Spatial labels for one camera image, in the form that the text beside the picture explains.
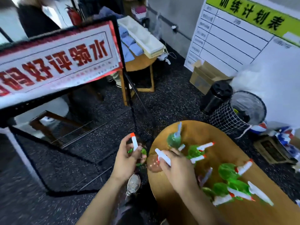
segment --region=right hand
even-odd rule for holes
[[[174,190],[180,195],[190,189],[198,188],[192,162],[175,148],[163,152],[170,158],[171,167],[162,158],[160,158],[160,167]]]

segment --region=mesh basket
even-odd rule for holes
[[[250,120],[243,121],[233,108],[245,111]],[[264,121],[266,114],[267,108],[261,98],[248,91],[238,91],[212,113],[209,122],[226,134],[233,134],[239,130],[247,130],[253,125],[259,125]]]

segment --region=cardboard box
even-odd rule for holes
[[[212,84],[219,80],[231,80],[233,77],[228,77],[208,62],[201,64],[198,60],[194,64],[194,71],[190,78],[190,82],[203,94],[206,94]]]
[[[262,136],[262,138],[255,141],[253,145],[269,164],[295,163],[289,159],[288,152],[275,136]]]

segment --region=training plan chart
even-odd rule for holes
[[[300,14],[267,0],[204,0],[185,67],[207,61],[227,76],[300,54]]]

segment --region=hand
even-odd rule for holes
[[[174,148],[163,152],[170,158],[171,167],[162,158],[160,158],[160,167],[174,190],[181,195],[195,187],[198,189],[192,162]]]
[[[122,139],[111,174],[111,177],[116,178],[123,183],[133,175],[137,160],[141,159],[140,163],[144,163],[147,157],[146,155],[141,154],[141,145],[133,153],[131,153],[131,155],[128,154],[127,152],[133,148],[133,143],[126,144],[129,139],[130,134]]]

